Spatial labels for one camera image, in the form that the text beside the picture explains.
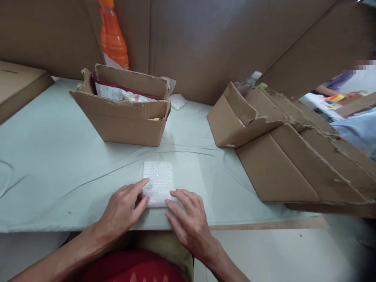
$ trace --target bubble wrap package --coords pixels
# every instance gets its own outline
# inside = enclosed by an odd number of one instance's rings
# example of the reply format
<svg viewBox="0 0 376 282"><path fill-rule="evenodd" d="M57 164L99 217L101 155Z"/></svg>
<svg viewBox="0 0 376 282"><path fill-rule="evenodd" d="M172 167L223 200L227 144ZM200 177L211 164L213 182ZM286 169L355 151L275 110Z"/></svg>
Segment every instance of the bubble wrap package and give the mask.
<svg viewBox="0 0 376 282"><path fill-rule="evenodd" d="M143 178L150 178L143 189L143 196L149 196L148 208L165 207L166 199L173 200L170 195L170 191L174 190L172 163L144 162Z"/></svg>

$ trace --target red shirt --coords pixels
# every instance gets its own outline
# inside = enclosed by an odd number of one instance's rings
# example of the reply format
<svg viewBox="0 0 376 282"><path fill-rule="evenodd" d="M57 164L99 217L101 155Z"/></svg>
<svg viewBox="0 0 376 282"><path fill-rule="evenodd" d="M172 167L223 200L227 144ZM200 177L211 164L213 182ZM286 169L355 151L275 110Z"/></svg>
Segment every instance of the red shirt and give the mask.
<svg viewBox="0 0 376 282"><path fill-rule="evenodd" d="M160 255L136 249L110 253L75 278L80 282L184 282L180 268Z"/></svg>

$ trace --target white cable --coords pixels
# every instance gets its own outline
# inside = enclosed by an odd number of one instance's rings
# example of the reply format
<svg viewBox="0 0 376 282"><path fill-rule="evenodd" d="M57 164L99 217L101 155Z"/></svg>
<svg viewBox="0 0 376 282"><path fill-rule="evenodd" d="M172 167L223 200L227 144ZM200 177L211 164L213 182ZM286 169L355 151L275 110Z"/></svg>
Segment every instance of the white cable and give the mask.
<svg viewBox="0 0 376 282"><path fill-rule="evenodd" d="M11 174L10 174L10 176L9 176L9 178L8 178L8 181L6 182L6 184L5 184L5 186L4 186L4 189L3 189L3 190L1 191L1 193L0 193L0 198L1 198L2 196L4 196L4 194L6 193L6 191L8 191L8 189L9 189L9 185L10 185L10 183L11 183L12 180L13 180L13 176L14 176L14 166L13 166L12 164L6 162L6 161L1 160L1 159L0 159L0 163L5 164L6 166L8 166L8 167L11 169Z"/></svg>

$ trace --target person's arm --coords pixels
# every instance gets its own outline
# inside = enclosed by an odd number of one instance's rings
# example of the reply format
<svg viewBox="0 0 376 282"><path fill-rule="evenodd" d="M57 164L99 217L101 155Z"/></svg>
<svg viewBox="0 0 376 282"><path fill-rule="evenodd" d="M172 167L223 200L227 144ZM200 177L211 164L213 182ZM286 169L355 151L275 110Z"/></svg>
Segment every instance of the person's arm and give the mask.
<svg viewBox="0 0 376 282"><path fill-rule="evenodd" d="M210 269L219 282L250 282L211 235L202 198L180 189L170 194L178 198L186 210L166 200L173 213L166 213L166 216L180 243Z"/></svg>
<svg viewBox="0 0 376 282"><path fill-rule="evenodd" d="M324 85L320 85L319 87L315 88L315 90L317 92L321 93L321 94L326 95L326 96L336 96L338 94L343 94L339 91L329 89L329 88L325 87Z"/></svg>
<svg viewBox="0 0 376 282"><path fill-rule="evenodd" d="M360 93L367 94L367 91L365 91L365 90L359 90L359 91L352 91L352 92L348 92L348 93L343 93L343 92L339 92L339 91L335 91L335 90L329 89L329 88L325 87L324 85L320 85L319 87L315 88L315 90L317 92L321 93L321 94L326 95L326 96L336 96L338 94L341 94L341 95L344 95L345 97L351 97L353 95L360 94Z"/></svg>
<svg viewBox="0 0 376 282"><path fill-rule="evenodd" d="M144 197L137 207L135 202L148 182L149 179L143 179L120 188L111 196L99 221L10 281L63 281L103 253L130 229L145 210L148 197Z"/></svg>

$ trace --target light green table cover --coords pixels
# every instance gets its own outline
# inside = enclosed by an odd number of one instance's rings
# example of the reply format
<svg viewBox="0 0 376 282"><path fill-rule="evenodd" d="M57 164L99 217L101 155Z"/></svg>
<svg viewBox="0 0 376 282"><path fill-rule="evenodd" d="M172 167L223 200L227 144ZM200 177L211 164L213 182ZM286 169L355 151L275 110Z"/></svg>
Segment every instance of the light green table cover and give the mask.
<svg viewBox="0 0 376 282"><path fill-rule="evenodd" d="M260 202L235 150L215 146L211 106L172 109L159 147L105 143L69 94L77 83L58 80L0 126L0 159L15 168L0 198L0 232L83 230L118 188L142 178L144 161L171 162L175 188L202 196L210 225L314 215ZM8 176L0 163L0 188ZM170 228L166 211L146 210L134 229Z"/></svg>

